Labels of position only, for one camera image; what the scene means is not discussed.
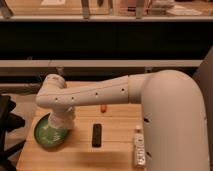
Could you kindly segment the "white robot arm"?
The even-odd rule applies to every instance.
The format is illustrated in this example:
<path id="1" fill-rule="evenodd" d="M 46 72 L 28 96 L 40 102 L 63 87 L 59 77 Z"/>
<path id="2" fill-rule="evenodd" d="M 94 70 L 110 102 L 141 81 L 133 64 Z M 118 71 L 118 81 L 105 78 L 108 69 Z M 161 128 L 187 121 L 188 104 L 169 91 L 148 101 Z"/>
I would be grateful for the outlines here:
<path id="1" fill-rule="evenodd" d="M 211 171 L 204 98 L 183 72 L 127 75 L 81 87 L 67 87 L 63 77 L 49 74 L 36 104 L 51 111 L 53 127 L 65 126 L 65 115 L 77 106 L 136 104 L 147 171 Z"/>

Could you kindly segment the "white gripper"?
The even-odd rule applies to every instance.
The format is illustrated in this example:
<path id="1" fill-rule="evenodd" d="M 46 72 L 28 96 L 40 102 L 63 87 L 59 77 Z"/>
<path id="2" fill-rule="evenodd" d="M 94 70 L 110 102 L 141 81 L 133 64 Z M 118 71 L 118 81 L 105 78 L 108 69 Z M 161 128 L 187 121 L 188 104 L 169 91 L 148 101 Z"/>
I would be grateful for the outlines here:
<path id="1" fill-rule="evenodd" d="M 48 124 L 52 128 L 56 129 L 68 129 L 74 128 L 75 109 L 73 107 L 67 110 L 52 110 L 48 118 Z"/>

